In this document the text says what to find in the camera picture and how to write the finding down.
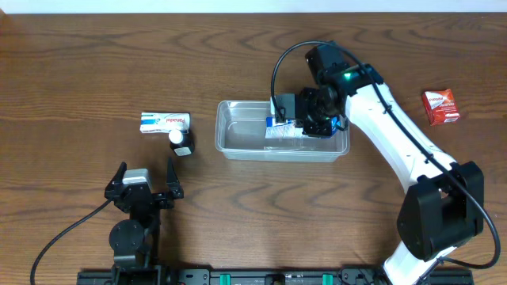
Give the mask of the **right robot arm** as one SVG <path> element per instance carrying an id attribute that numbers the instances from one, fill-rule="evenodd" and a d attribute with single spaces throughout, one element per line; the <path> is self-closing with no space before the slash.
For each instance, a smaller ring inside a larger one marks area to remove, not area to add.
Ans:
<path id="1" fill-rule="evenodd" d="M 277 114 L 306 136 L 328 139 L 350 124 L 371 140 L 405 191 L 398 215 L 401 242 L 376 283 L 422 284 L 449 253 L 490 223 L 484 176 L 435 146 L 395 102 L 383 78 L 334 42 L 312 40 L 305 58 L 317 88 L 305 88 Z"/>

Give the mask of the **blue Kool Fever box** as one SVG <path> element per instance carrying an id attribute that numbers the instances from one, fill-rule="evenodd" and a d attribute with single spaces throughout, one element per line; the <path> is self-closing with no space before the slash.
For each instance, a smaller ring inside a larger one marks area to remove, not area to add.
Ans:
<path id="1" fill-rule="evenodd" d="M 266 118 L 265 137 L 267 139 L 302 139 L 306 137 L 328 139 L 338 131 L 345 131 L 348 127 L 342 125 L 337 117 L 322 122 L 310 120 L 287 119 L 277 123 L 274 117 Z"/>

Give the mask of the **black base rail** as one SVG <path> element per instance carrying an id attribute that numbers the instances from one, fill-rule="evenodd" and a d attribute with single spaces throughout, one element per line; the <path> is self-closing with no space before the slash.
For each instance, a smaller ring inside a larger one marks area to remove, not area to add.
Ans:
<path id="1" fill-rule="evenodd" d="M 374 268 L 343 268 L 337 271 L 213 271 L 205 268 L 85 270 L 78 285 L 381 285 L 387 276 Z"/>

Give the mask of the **dark bottle white cap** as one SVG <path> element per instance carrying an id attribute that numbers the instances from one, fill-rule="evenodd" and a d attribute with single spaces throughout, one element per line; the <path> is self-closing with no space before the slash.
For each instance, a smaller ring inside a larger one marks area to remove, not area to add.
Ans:
<path id="1" fill-rule="evenodd" d="M 173 129 L 169 132 L 168 137 L 170 147 L 177 156 L 189 156 L 194 152 L 195 145 L 188 131 Z"/>

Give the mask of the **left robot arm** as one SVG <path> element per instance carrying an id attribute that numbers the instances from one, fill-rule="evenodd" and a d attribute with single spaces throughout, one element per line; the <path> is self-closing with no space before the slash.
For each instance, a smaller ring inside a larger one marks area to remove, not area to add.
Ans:
<path id="1" fill-rule="evenodd" d="M 171 159 L 167 162 L 164 192 L 151 191 L 147 169 L 128 169 L 122 162 L 105 188 L 105 198 L 129 218 L 118 222 L 110 231 L 113 250 L 113 285 L 163 285 L 174 282 L 173 273 L 158 263 L 161 225 L 160 211 L 174 208 L 174 201 L 184 197 Z"/>

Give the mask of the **white Panadol box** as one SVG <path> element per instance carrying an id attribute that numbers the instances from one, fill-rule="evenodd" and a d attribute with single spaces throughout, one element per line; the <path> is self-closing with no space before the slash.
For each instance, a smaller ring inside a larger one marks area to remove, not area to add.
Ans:
<path id="1" fill-rule="evenodd" d="M 170 133 L 179 130 L 183 133 L 189 131 L 191 117 L 189 113 L 160 113 L 143 112 L 141 114 L 141 133 Z"/>

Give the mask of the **clear plastic container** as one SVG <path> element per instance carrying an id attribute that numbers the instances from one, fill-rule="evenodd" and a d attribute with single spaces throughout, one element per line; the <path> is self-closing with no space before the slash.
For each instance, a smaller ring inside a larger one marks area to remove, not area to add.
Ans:
<path id="1" fill-rule="evenodd" d="M 217 108 L 215 147 L 228 159 L 275 162 L 334 162 L 349 152 L 348 131 L 330 139 L 267 139 L 268 101 L 222 101 Z"/>

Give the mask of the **red Panadol box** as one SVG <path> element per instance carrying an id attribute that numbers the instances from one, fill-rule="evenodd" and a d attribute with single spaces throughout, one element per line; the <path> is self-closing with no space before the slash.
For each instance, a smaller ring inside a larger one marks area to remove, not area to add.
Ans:
<path id="1" fill-rule="evenodd" d="M 451 89 L 425 91 L 422 94 L 422 101 L 431 126 L 456 122 L 460 118 Z"/>

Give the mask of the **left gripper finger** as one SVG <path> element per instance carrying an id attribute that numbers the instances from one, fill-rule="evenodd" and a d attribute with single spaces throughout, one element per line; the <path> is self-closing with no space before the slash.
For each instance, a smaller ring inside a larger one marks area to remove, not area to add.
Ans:
<path id="1" fill-rule="evenodd" d="M 167 162 L 166 185 L 172 193 L 181 192 L 181 184 L 177 178 L 177 174 L 175 172 L 171 158 L 169 158 Z"/>
<path id="2" fill-rule="evenodd" d="M 123 185 L 122 180 L 123 180 L 123 177 L 124 177 L 124 174 L 126 171 L 127 171 L 127 164 L 124 161 L 122 161 L 120 163 L 120 166 L 119 166 L 118 170 L 116 171 L 115 175 L 113 176 L 113 178 L 109 182 L 109 189 L 110 190 L 117 190 L 122 187 L 122 185 Z"/>

